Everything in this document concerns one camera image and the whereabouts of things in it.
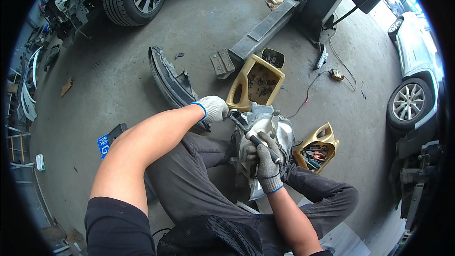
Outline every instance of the white work glove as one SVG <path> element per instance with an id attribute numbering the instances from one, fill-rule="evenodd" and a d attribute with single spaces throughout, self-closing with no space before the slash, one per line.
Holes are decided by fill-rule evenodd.
<path id="1" fill-rule="evenodd" d="M 275 141 L 265 132 L 259 132 L 258 136 L 265 141 L 282 160 L 282 154 Z M 259 158 L 258 179 L 266 194 L 273 193 L 283 187 L 280 176 L 280 166 L 272 161 L 270 152 L 265 145 L 249 145 L 247 147 L 247 160 Z"/>
<path id="2" fill-rule="evenodd" d="M 208 123 L 223 121 L 229 112 L 226 102 L 218 96 L 207 96 L 190 104 L 199 105 L 204 109 L 205 116 L 201 121 Z"/>

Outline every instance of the red handle pliers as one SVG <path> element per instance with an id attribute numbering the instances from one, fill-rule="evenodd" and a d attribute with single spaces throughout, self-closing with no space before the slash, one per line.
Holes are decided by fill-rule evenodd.
<path id="1" fill-rule="evenodd" d="M 325 161 L 325 155 L 323 153 L 320 153 L 318 151 L 314 151 L 314 152 L 307 151 L 307 153 L 309 155 L 311 155 L 314 160 Z"/>

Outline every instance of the license plate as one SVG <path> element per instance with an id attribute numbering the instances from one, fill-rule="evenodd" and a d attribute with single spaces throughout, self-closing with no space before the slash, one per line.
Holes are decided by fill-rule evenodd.
<path id="1" fill-rule="evenodd" d="M 104 159 L 107 152 L 109 151 L 109 148 L 111 147 L 111 145 L 109 144 L 109 140 L 107 140 L 107 135 L 108 134 L 105 134 L 104 136 L 100 137 L 97 140 L 98 148 L 100 149 L 101 159 Z"/>

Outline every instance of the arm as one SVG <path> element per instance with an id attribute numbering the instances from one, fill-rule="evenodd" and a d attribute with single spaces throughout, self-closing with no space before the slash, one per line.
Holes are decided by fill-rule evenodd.
<path id="1" fill-rule="evenodd" d="M 259 132 L 270 149 L 281 155 L 275 141 L 266 133 Z M 247 148 L 247 159 L 259 157 L 258 179 L 273 210 L 278 229 L 286 242 L 291 246 L 294 255 L 309 256 L 323 251 L 319 245 L 318 236 L 310 220 L 297 207 L 287 190 L 283 187 L 279 166 L 272 162 L 270 153 L 265 145 L 257 148 L 251 145 Z"/>
<path id="2" fill-rule="evenodd" d="M 294 255 L 308 256 L 323 251 L 310 220 L 297 207 L 284 187 L 267 194 L 275 221 Z"/>
<path id="3" fill-rule="evenodd" d="M 221 122 L 228 106 L 217 96 L 156 114 L 122 133 L 101 162 L 90 193 L 129 203 L 148 215 L 145 169 L 171 151 L 198 121 Z"/>

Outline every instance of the soldering iron handle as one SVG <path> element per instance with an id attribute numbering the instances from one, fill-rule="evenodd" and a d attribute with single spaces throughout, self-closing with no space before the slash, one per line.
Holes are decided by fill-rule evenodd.
<path id="1" fill-rule="evenodd" d="M 256 146 L 262 144 L 262 142 L 254 135 L 250 137 L 250 141 Z M 270 152 L 270 157 L 272 158 L 272 161 L 278 164 L 281 161 L 280 157 L 278 157 L 278 155 L 270 147 L 267 147 L 267 149 Z"/>

